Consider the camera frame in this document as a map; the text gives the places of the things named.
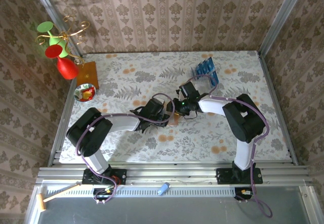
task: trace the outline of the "floral tablecloth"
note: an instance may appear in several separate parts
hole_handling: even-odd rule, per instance
[[[165,52],[86,55],[97,65],[99,87],[94,99],[74,101],[69,127],[90,107],[102,113],[128,112],[156,93],[176,97],[176,89],[191,77],[191,67],[212,57],[220,80],[214,95],[235,98],[248,94],[270,125],[268,137],[257,143],[257,160],[289,160],[285,138],[255,51]],[[208,81],[198,88],[210,88]],[[175,118],[167,127],[151,126],[144,133],[119,131],[108,134],[101,151],[109,161],[232,161],[236,138],[221,115],[199,113],[196,119]],[[61,163],[82,163],[66,138]]]

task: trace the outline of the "green toy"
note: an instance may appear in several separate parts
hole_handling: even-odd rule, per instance
[[[54,36],[51,34],[50,30],[53,28],[54,24],[50,21],[46,21],[41,23],[38,27],[37,27],[37,31],[40,33],[48,33],[49,36]],[[50,37],[50,46],[54,45],[54,44],[58,44],[59,46],[61,46],[63,48],[62,53],[59,55],[60,58],[66,57],[68,55],[68,53],[65,50],[65,45],[66,45],[66,41],[62,40],[62,38],[54,38],[54,37]]]

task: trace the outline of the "hammer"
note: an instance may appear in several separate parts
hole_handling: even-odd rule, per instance
[[[68,189],[66,189],[66,190],[64,190],[64,191],[62,191],[62,192],[60,192],[58,194],[52,195],[51,197],[46,198],[46,199],[44,199],[42,194],[37,194],[36,198],[37,198],[37,202],[38,202],[38,206],[39,206],[40,211],[42,212],[42,211],[46,210],[45,202],[48,202],[50,200],[55,199],[56,197],[64,195],[65,193],[79,187],[80,185],[81,185],[80,183],[76,183],[75,186],[70,187],[70,188],[68,188]]]

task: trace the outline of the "wooden handle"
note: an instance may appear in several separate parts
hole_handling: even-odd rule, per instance
[[[36,199],[37,199],[37,203],[38,203],[39,210],[41,212],[44,211],[44,210],[46,210],[45,203],[43,201],[43,195],[42,194],[36,195]]]
[[[53,195],[53,196],[51,196],[51,197],[45,199],[44,202],[48,202],[48,201],[50,201],[50,200],[53,200],[53,199],[55,199],[56,197],[58,197],[58,196],[60,196],[60,195],[63,195],[63,194],[65,194],[65,193],[67,193],[67,192],[69,192],[69,191],[71,191],[71,190],[73,190],[74,188],[77,188],[77,187],[79,187],[79,186],[80,186],[80,184],[77,183],[76,186],[73,186],[73,187],[71,187],[71,188],[69,188],[69,189],[67,189],[67,190],[64,190],[64,191],[62,191],[62,192],[56,194],[56,195]]]

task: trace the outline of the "wall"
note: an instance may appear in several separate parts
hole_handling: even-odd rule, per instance
[[[324,0],[298,0],[266,63],[297,157],[324,210]]]
[[[0,223],[22,223],[69,84],[34,42],[48,20],[40,1],[0,0],[0,13]]]
[[[85,53],[258,50],[283,0],[53,0],[89,20]]]

